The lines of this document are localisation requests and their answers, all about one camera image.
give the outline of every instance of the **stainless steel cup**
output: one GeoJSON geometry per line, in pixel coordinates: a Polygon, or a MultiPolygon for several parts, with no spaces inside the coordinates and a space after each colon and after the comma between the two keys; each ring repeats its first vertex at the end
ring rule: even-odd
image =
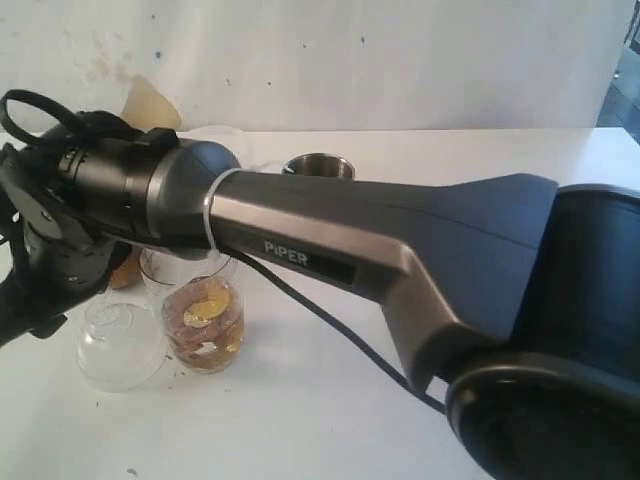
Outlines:
{"type": "Polygon", "coordinates": [[[344,158],[329,153],[307,153],[289,160],[282,168],[287,175],[307,175],[311,177],[334,177],[353,180],[355,168],[344,158]]]}

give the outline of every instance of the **glass jar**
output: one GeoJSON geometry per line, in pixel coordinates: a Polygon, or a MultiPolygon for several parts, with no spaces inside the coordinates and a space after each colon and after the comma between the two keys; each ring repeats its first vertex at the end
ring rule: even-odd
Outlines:
{"type": "Polygon", "coordinates": [[[198,373],[229,366],[244,339],[242,299],[232,281],[237,261],[216,253],[190,262],[149,250],[140,258],[176,358],[198,373]]]}

